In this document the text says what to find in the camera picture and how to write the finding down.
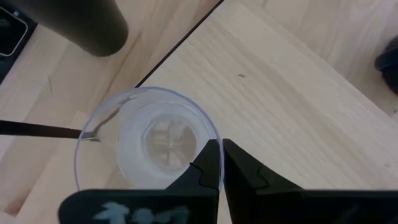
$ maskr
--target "black cylinder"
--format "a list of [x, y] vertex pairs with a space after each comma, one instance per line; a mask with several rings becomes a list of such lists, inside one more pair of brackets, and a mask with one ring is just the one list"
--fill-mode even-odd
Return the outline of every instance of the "black cylinder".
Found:
[[116, 53], [128, 36], [126, 20], [114, 0], [6, 2], [95, 56]]

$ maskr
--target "black object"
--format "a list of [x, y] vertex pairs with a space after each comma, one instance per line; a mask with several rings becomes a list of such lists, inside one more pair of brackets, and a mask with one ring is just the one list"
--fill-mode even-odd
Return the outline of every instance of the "black object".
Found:
[[22, 52], [36, 25], [23, 13], [0, 5], [0, 83]]
[[116, 53], [127, 23], [114, 0], [3, 0], [95, 56]]
[[389, 42], [383, 53], [374, 61], [374, 66], [382, 72], [389, 88], [398, 94], [398, 37]]
[[0, 120], [0, 134], [77, 139], [81, 130]]
[[68, 197], [61, 224], [216, 223], [220, 151], [208, 141], [185, 173], [165, 190], [86, 190]]
[[[231, 140], [223, 144], [233, 223], [398, 223], [397, 191], [304, 190]], [[165, 190], [78, 192], [61, 204], [60, 223], [216, 223], [218, 154], [209, 141]]]

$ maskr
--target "wood grain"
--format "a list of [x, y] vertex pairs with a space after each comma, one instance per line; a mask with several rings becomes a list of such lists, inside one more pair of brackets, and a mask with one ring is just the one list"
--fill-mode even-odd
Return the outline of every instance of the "wood grain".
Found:
[[[306, 189], [398, 187], [398, 124], [256, 2], [225, 1], [144, 85], [189, 96], [223, 138]], [[17, 223], [55, 221], [75, 190], [71, 147], [59, 145]], [[218, 223], [230, 223], [225, 200]]]
[[398, 97], [374, 69], [374, 59], [398, 35], [397, 1], [260, 0], [259, 5], [396, 118]]
[[[78, 111], [91, 114], [115, 78], [123, 86], [112, 91], [133, 88], [218, 0], [117, 3], [129, 37], [110, 57], [93, 57], [38, 26], [0, 86], [0, 119], [66, 126]], [[58, 139], [0, 137], [0, 211], [18, 213], [58, 144]]]

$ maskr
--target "clear plastic cup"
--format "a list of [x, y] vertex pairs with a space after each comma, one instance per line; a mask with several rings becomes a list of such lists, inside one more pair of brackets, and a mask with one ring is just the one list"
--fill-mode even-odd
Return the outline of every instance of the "clear plastic cup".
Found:
[[165, 189], [183, 174], [215, 125], [192, 100], [172, 90], [125, 91], [95, 110], [77, 142], [75, 180], [83, 189]]

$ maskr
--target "cup rim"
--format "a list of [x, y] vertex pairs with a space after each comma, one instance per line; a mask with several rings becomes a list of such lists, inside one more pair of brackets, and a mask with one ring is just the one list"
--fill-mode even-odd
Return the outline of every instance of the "cup rim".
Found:
[[133, 95], [133, 94], [139, 93], [141, 91], [147, 91], [147, 90], [165, 91], [167, 93], [171, 93], [173, 95], [181, 97], [184, 100], [187, 100], [190, 104], [192, 104], [192, 106], [194, 106], [207, 119], [207, 121], [209, 122], [211, 128], [213, 129], [213, 131], [215, 133], [218, 145], [220, 146], [220, 180], [219, 180], [218, 189], [221, 191], [221, 189], [223, 187], [223, 180], [224, 180], [224, 150], [223, 150], [223, 141], [220, 138], [220, 135], [218, 134], [216, 126], [214, 125], [214, 123], [210, 119], [210, 117], [207, 115], [207, 113], [197, 103], [195, 103], [193, 100], [191, 100], [187, 96], [182, 95], [181, 93], [178, 93], [178, 92], [173, 91], [173, 90], [169, 90], [167, 88], [158, 87], [158, 86], [136, 87], [136, 88], [132, 88], [132, 89], [128, 89], [128, 90], [122, 91], [119, 94], [117, 94], [117, 95], [107, 99], [103, 103], [101, 103], [99, 105], [99, 107], [97, 107], [94, 110], [93, 114], [91, 114], [90, 118], [88, 119], [88, 121], [85, 123], [83, 129], [81, 130], [81, 133], [80, 133], [79, 138], [78, 138], [77, 143], [76, 143], [75, 154], [73, 156], [73, 174], [75, 176], [75, 184], [76, 184], [77, 190], [81, 190], [81, 187], [80, 187], [80, 184], [79, 184], [79, 180], [78, 180], [78, 173], [77, 173], [78, 151], [79, 151], [79, 148], [80, 148], [81, 138], [83, 137], [83, 134], [85, 133], [85, 130], [87, 129], [88, 125], [91, 123], [93, 118], [95, 118], [96, 115], [98, 115], [98, 113], [100, 113], [101, 111], [103, 111], [104, 109], [109, 107], [110, 104], [113, 104], [114, 101], [116, 99], [118, 99], [121, 95], [126, 95], [128, 93], [130, 93], [129, 95]]

